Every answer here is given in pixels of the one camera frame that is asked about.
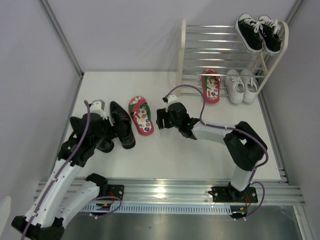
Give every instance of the pink flip-flop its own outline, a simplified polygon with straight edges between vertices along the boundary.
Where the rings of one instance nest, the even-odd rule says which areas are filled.
[[[207,69],[204,74],[218,74],[212,69]],[[208,104],[215,104],[220,100],[220,77],[219,76],[202,76],[202,88],[204,100]]]
[[[151,135],[155,128],[151,121],[150,107],[142,96],[135,96],[129,103],[129,113],[138,130],[143,136]]]

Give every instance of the white sneaker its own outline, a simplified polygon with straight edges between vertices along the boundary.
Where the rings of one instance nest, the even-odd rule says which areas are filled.
[[[239,75],[239,73],[230,69],[227,75]],[[229,99],[234,104],[242,103],[245,93],[245,85],[240,76],[226,76],[224,85],[228,91]]]
[[[243,101],[247,104],[252,104],[256,97],[258,87],[256,84],[256,78],[254,74],[249,69],[243,69],[240,75],[250,75],[250,76],[242,76],[242,81],[244,83],[244,97]]]

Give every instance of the black mounting plate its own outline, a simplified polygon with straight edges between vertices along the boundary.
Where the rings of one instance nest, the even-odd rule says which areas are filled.
[[[228,192],[227,186],[213,186],[211,191],[208,192],[212,195],[214,203],[246,203],[245,197],[248,196],[251,203],[257,203],[258,197],[255,187],[247,187],[243,192],[242,197],[239,197],[238,200],[233,200]]]
[[[118,197],[121,200],[123,200],[124,193],[125,193],[125,186],[124,185],[111,185],[111,184],[109,184],[107,196],[112,196],[110,194],[110,192],[112,192],[115,197]]]

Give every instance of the black sneaker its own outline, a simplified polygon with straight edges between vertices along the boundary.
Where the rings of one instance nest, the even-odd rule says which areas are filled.
[[[254,20],[251,15],[242,14],[235,23],[236,33],[241,38],[246,50],[256,54],[261,52],[263,38],[259,33],[261,24]]]
[[[278,34],[280,29],[278,20],[273,21],[270,17],[262,15],[258,18],[258,22],[262,25],[262,29],[259,29],[259,32],[263,37],[263,48],[265,52],[271,56],[279,53],[282,39]]]

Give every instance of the black leather shoe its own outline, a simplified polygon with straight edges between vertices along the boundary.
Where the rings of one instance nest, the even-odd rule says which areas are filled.
[[[122,146],[125,149],[132,149],[136,145],[136,140],[131,128],[131,117],[115,101],[110,102],[110,119]]]

